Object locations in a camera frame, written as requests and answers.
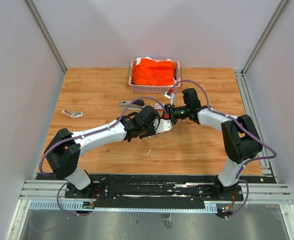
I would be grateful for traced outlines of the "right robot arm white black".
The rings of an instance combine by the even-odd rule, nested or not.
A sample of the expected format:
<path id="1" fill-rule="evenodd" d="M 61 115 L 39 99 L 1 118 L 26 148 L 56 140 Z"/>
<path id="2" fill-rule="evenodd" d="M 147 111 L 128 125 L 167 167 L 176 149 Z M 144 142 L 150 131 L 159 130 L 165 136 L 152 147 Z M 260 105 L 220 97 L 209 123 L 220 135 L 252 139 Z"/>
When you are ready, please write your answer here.
<path id="1" fill-rule="evenodd" d="M 219 200 L 231 197 L 239 182 L 239 176 L 248 160 L 253 159 L 263 149 L 256 127 L 249 115 L 231 116 L 201 105 L 194 88 L 182 91 L 184 106 L 174 105 L 173 90 L 169 89 L 164 96 L 170 104 L 164 107 L 163 117 L 176 124 L 178 120 L 188 118 L 199 125 L 209 126 L 222 133 L 227 160 L 222 171 L 216 176 L 214 184 L 205 194 Z"/>

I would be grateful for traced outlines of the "black silver stapler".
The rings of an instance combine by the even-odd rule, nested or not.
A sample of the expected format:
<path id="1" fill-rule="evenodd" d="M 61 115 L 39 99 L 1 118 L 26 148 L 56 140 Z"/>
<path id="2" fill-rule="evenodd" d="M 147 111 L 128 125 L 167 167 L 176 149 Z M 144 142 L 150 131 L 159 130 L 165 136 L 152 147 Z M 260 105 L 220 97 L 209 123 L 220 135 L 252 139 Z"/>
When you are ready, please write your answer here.
<path id="1" fill-rule="evenodd" d="M 118 104 L 120 109 L 128 109 L 133 111 L 141 111 L 145 107 L 145 102 L 141 99 L 133 101 L 120 101 Z"/>

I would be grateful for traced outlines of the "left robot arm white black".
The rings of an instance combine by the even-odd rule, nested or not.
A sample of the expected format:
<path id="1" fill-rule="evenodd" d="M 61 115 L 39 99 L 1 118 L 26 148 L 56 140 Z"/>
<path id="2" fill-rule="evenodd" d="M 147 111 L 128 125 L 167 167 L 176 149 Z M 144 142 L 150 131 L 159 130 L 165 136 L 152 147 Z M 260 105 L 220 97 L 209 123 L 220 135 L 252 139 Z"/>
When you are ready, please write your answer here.
<path id="1" fill-rule="evenodd" d="M 63 128 L 45 149 L 44 158 L 56 179 L 69 181 L 78 194 L 88 198 L 94 193 L 94 185 L 87 172 L 78 165 L 79 157 L 110 143 L 154 135 L 161 120 L 158 111 L 148 105 L 139 112 L 122 114 L 106 125 L 89 130 L 70 132 Z"/>

